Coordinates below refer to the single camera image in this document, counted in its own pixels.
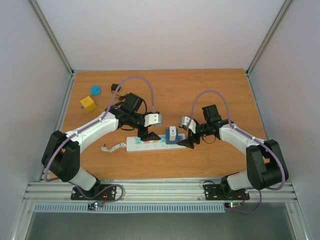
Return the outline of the dark blue cube adapter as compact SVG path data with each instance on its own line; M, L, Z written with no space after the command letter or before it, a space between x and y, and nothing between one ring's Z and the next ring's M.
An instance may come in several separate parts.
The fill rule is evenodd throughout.
M174 145L179 141L179 133L176 126L170 126L165 131L165 143L167 145Z

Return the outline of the white charger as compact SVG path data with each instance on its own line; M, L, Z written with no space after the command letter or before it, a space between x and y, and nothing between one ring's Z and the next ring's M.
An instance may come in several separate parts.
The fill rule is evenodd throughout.
M175 141L177 137L177 128L175 126L169 127L169 140L171 142Z

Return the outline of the white power strip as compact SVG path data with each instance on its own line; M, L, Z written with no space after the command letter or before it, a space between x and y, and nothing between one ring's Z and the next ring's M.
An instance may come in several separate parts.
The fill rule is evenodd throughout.
M159 152L171 150L183 150L185 146L177 144L166 144L166 135L160 135L160 140L141 141L137 136L129 136L126 138L126 151L128 153L139 152Z

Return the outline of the black power adapter with cable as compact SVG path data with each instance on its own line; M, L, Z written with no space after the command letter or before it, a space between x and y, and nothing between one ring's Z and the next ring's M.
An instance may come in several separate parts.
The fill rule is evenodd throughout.
M116 100L119 100L119 101L122 101L122 100L125 100L127 98L127 96L129 95L128 93L126 94L120 94L119 92L121 91L122 87L119 86L118 84L116 83L113 83L110 87L110 90L113 94L115 94L116 96Z

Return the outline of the light blue travel adapter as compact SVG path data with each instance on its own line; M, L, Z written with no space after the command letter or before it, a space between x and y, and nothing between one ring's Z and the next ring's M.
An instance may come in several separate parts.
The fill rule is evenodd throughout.
M101 86L93 85L90 87L90 95L91 96L99 96L101 94Z

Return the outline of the yellow cube adapter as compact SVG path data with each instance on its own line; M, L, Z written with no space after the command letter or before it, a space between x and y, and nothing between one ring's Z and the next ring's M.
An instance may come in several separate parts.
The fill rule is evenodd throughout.
M87 113L90 113L97 108L96 103L94 102L94 100L90 96L87 96L87 97L83 98L82 100L80 100L80 103L81 103L82 108Z

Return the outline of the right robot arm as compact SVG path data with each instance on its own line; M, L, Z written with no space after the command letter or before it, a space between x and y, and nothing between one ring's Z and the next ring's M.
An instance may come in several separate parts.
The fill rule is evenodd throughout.
M180 119L179 126L188 131L188 136L178 145L193 149L203 137L215 136L245 155L246 171L221 179L220 191L225 198L232 198L239 190L247 188L278 191L284 187L289 172L277 141L256 138L232 121L222 119L214 104L203 107L202 113L205 119L202 124L188 116Z

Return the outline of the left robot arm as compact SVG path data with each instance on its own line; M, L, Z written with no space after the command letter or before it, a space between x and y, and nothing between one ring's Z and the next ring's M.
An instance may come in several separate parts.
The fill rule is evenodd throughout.
M56 179L74 185L85 199L96 199L104 189L97 177L81 167L81 153L101 137L123 126L136 129L143 142L160 140L160 136L150 132L149 127L160 126L162 116L156 110L139 113L144 102L143 98L129 93L124 101L111 104L85 125L66 133L59 130L52 133L41 159L44 173L51 172Z

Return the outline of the right small circuit board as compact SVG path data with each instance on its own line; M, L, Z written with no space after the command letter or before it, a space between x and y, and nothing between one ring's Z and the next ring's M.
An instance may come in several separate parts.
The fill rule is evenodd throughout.
M233 201L231 201L231 202L225 202L224 203L224 206L226 207L226 208L230 208L230 209L233 209L233 208L239 208L239 207L241 207L243 204L241 203L241 202L233 202Z

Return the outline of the small circuit board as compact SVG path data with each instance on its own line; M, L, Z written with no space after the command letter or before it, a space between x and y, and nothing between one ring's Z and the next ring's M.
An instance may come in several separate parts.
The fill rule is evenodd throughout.
M87 204L87 210L88 211L96 211L99 208L102 208L104 205L103 202L93 202Z
M239 207L241 207L243 204L241 203L241 202L233 202L233 201L231 201L231 202L225 202L224 203L224 206L226 207L226 208L230 208L230 209L233 209L233 208L239 208Z

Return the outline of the left small circuit board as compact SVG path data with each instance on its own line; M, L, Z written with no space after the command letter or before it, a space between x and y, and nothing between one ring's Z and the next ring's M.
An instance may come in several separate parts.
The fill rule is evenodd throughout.
M88 211L96 211L99 208L102 208L104 205L103 202L93 202L87 204L87 210Z

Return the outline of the aluminium rail frame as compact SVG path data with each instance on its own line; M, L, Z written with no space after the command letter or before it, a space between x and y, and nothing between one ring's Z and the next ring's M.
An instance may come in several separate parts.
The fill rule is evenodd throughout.
M317 0L285 0L263 40L247 79L267 137L280 137L289 157L291 189L271 193L263 190L265 205L284 203L285 218L280 223L291 228L296 240L320 239L320 62L308 60L320 43L312 24L320 20L316 13ZM213 205L200 197L202 178L121 180L132 198L126 197L124 207L136 207L138 213L147 213L142 206L165 207L185 205L200 207ZM30 182L24 202L32 202L32 212L67 212L71 203L67 183Z

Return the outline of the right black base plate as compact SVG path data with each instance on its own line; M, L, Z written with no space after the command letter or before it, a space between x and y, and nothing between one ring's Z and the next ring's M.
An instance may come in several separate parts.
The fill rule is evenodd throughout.
M211 180L204 181L202 188L207 201L246 201L250 199L249 193L244 188L231 190L227 184L217 184Z

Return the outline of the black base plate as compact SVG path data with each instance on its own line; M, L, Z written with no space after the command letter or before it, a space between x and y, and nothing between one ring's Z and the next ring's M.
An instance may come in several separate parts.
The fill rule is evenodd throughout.
M70 199L73 201L114 201L118 189L115 184L101 183L96 183L90 190L75 186L72 188Z
M207 201L246 201L250 199L249 193L244 188L231 190L227 184L217 184L211 180L204 181L202 188Z

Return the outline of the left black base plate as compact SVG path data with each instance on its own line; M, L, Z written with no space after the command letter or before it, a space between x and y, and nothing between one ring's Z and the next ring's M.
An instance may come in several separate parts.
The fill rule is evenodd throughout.
M72 188L70 199L73 201L114 201L118 189L115 184L101 183L96 183L90 190L75 186Z

